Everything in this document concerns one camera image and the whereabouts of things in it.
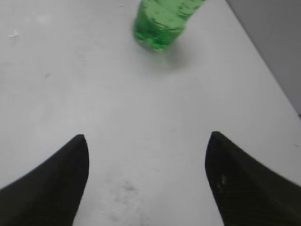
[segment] white surface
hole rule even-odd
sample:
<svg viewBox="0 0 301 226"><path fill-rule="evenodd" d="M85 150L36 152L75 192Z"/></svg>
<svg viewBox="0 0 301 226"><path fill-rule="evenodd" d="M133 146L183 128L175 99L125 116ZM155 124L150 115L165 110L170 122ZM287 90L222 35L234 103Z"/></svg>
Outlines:
<svg viewBox="0 0 301 226"><path fill-rule="evenodd" d="M133 40L138 2L1 1L0 186L83 133L75 226L221 226L213 130L301 185L300 120L226 2L208 0L165 56Z"/></svg>
<svg viewBox="0 0 301 226"><path fill-rule="evenodd" d="M281 88L301 114L301 1L229 2Z"/></svg>

